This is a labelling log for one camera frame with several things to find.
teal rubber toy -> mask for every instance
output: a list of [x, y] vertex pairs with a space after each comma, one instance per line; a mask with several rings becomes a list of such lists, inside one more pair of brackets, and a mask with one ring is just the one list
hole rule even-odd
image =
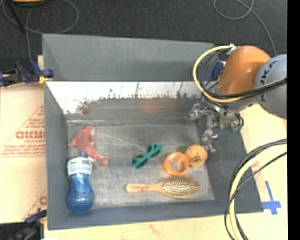
[[150, 146], [147, 148], [147, 153], [146, 154], [137, 154], [133, 159], [132, 159], [132, 166], [135, 169], [141, 169], [146, 165], [148, 160], [150, 158], [155, 158], [161, 153], [162, 145], [158, 145], [155, 143], [151, 143]]

wooden hairbrush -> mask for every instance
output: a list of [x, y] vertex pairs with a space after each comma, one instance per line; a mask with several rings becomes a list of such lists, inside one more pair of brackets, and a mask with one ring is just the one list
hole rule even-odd
[[198, 191], [198, 184], [187, 177], [169, 177], [157, 184], [129, 183], [127, 193], [158, 192], [171, 198], [188, 198]]

blue bottle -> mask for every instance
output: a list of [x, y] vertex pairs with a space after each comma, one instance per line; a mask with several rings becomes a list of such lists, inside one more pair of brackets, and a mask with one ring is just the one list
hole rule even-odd
[[71, 190], [66, 197], [66, 205], [74, 212], [88, 211], [94, 204], [95, 194], [90, 185], [92, 163], [84, 151], [80, 156], [67, 162], [67, 175], [71, 182]]

black carpet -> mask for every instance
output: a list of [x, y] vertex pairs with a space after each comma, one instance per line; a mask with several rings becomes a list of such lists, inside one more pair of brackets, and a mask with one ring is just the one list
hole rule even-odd
[[[217, 14], [213, 7], [214, 0], [69, 1], [79, 12], [77, 24], [69, 31], [72, 34], [254, 45], [271, 57], [275, 55], [275, 50], [277, 54], [287, 53], [288, 0], [254, 0], [252, 12], [240, 20], [225, 19]], [[248, 6], [251, 4], [251, 0], [241, 1]], [[244, 6], [229, 0], [219, 0], [217, 6], [231, 17], [239, 17], [247, 11]], [[14, 8], [26, 25], [30, 8]], [[7, 6], [5, 10], [12, 17]], [[267, 27], [274, 47], [257, 17]], [[62, 32], [75, 19], [75, 10], [71, 5], [61, 0], [50, 0], [31, 10], [28, 27], [39, 32]], [[30, 32], [29, 41], [31, 59], [36, 59], [42, 52], [41, 35]], [[9, 21], [0, 8], [0, 71], [8, 70], [17, 60], [28, 67], [26, 34]], [[0, 240], [22, 226], [0, 225]]]

brush bristles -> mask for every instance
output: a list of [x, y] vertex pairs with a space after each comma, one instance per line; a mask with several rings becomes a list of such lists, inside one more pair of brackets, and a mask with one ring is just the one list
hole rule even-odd
[[198, 184], [192, 179], [170, 177], [163, 181], [163, 190], [175, 197], [191, 196], [198, 191]]

